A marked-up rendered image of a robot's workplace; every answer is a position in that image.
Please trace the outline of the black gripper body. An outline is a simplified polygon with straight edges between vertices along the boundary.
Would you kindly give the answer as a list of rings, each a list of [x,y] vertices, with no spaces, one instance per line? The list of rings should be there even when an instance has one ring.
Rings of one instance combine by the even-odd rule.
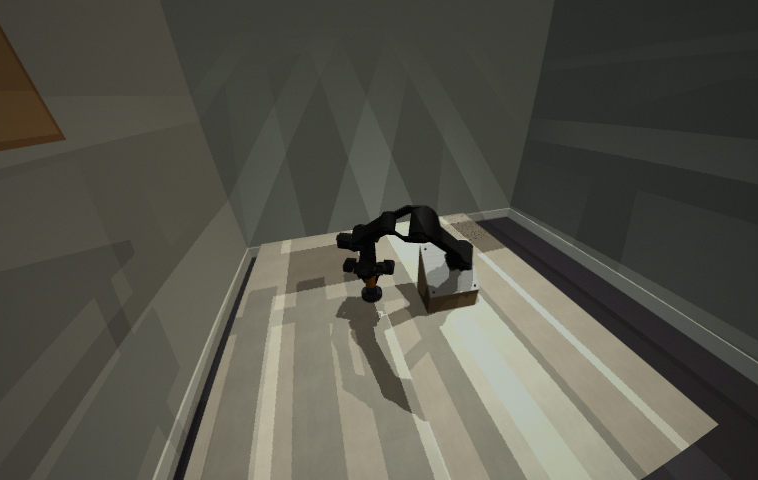
[[[363,257],[365,260],[369,260],[369,258],[373,258],[375,262],[375,267],[377,267],[377,272],[382,272],[384,275],[393,275],[394,274],[394,267],[395,262],[393,260],[384,260],[384,262],[378,262],[376,263],[376,248],[375,252],[372,254],[362,254],[360,253],[359,257]],[[356,272],[358,267],[358,262],[356,262],[356,258],[346,258],[344,264],[343,264],[343,271],[351,273],[353,270]]]

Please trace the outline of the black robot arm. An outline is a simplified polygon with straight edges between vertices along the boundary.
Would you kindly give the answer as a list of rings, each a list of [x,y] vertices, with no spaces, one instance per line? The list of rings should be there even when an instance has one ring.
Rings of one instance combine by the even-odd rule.
[[[409,233],[408,236],[403,236],[395,231],[396,220],[409,213]],[[472,269],[473,245],[467,240],[457,240],[443,229],[436,211],[426,205],[406,205],[396,211],[385,211],[367,225],[354,226],[352,234],[339,233],[336,240],[340,249],[360,251],[367,255],[375,252],[375,243],[385,235],[395,235],[407,243],[431,242],[446,253],[444,257],[450,271]],[[373,258],[365,260],[359,257],[356,274],[359,279],[366,280],[376,276],[377,267]]]

